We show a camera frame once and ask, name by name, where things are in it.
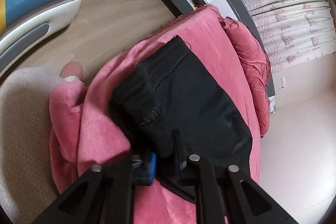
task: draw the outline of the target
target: white curtain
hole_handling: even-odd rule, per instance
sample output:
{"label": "white curtain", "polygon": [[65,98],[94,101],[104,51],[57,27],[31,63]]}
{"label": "white curtain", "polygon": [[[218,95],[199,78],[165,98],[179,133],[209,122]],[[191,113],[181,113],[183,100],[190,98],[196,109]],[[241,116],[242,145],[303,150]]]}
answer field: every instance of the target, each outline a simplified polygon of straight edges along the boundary
{"label": "white curtain", "polygon": [[328,0],[243,0],[261,35],[272,72],[336,51]]}

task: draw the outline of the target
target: black garment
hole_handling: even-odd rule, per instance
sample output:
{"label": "black garment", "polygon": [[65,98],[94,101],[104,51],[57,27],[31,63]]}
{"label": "black garment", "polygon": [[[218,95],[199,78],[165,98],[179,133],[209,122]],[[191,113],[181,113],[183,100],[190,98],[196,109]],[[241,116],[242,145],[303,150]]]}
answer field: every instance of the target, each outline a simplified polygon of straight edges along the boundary
{"label": "black garment", "polygon": [[[150,146],[166,158],[173,151],[171,132],[178,128],[182,142],[189,144],[193,153],[214,165],[236,164],[250,173],[252,136],[248,126],[228,94],[180,37],[137,65],[113,91],[110,109],[133,147]],[[194,196],[190,188],[178,187],[172,174],[163,175],[169,190],[187,200],[190,198],[180,190]]]}

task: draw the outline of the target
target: silver bolt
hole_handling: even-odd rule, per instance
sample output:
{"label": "silver bolt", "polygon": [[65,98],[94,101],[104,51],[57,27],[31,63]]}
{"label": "silver bolt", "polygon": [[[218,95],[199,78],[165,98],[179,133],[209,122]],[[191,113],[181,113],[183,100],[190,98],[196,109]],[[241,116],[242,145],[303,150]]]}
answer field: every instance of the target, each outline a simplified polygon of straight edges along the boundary
{"label": "silver bolt", "polygon": [[190,156],[189,156],[189,159],[191,160],[191,161],[199,161],[200,160],[200,156],[199,155],[197,155],[197,154],[191,154]]}
{"label": "silver bolt", "polygon": [[103,166],[100,164],[94,164],[91,166],[91,171],[93,172],[101,172],[103,170]]}
{"label": "silver bolt", "polygon": [[140,158],[140,156],[139,155],[133,155],[132,156],[132,161],[140,161],[141,160],[141,158]]}
{"label": "silver bolt", "polygon": [[229,171],[232,172],[232,173],[236,173],[239,171],[239,167],[237,165],[230,165],[228,167]]}

